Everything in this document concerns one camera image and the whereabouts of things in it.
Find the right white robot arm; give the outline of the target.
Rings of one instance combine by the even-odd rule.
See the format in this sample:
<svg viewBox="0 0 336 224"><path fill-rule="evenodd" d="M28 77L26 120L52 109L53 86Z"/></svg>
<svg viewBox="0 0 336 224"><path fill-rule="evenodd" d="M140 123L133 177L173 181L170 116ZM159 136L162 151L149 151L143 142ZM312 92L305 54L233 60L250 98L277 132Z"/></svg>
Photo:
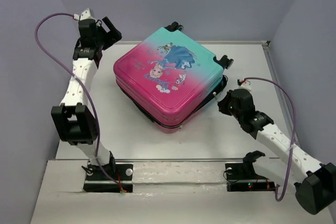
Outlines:
<svg viewBox="0 0 336 224"><path fill-rule="evenodd" d="M255 109L248 90L229 90L217 105L220 113L233 116L244 132L284 163L285 171L267 168L264 175L277 190L293 188L299 205L312 215L335 202L335 165L322 163L293 143L268 115Z"/></svg>

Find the silver zipper pull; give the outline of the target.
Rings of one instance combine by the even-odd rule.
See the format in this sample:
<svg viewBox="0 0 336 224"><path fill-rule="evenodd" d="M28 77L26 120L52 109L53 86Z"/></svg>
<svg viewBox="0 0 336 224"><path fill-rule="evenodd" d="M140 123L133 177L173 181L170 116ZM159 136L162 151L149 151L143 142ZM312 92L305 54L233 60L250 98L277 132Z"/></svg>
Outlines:
<svg viewBox="0 0 336 224"><path fill-rule="evenodd" d="M217 97L217 93L216 93L216 92L213 92L213 96L214 96L214 98L215 98L215 101L218 103L218 102L219 102L219 99L218 99L218 97Z"/></svg>

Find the pink and teal suitcase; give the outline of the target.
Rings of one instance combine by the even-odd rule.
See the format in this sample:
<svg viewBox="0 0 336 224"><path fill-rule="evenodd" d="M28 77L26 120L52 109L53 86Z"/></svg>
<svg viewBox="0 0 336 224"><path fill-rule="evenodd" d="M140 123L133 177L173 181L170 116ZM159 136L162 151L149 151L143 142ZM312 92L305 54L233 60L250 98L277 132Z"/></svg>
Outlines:
<svg viewBox="0 0 336 224"><path fill-rule="evenodd" d="M233 62L218 59L173 22L118 59L113 72L135 106L162 132L174 133L223 91Z"/></svg>

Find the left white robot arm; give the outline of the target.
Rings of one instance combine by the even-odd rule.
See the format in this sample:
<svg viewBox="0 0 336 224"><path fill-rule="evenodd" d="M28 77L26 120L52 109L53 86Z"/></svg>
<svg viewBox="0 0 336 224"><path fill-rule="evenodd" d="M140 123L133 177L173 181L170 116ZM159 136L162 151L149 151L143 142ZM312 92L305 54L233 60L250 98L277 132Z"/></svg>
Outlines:
<svg viewBox="0 0 336 224"><path fill-rule="evenodd" d="M52 107L51 117L61 141L80 149L102 178L111 179L116 174L116 162L100 142L97 112L89 91L102 52L122 35L107 17L96 20L80 16L78 29L80 37L74 48L68 88L60 104Z"/></svg>

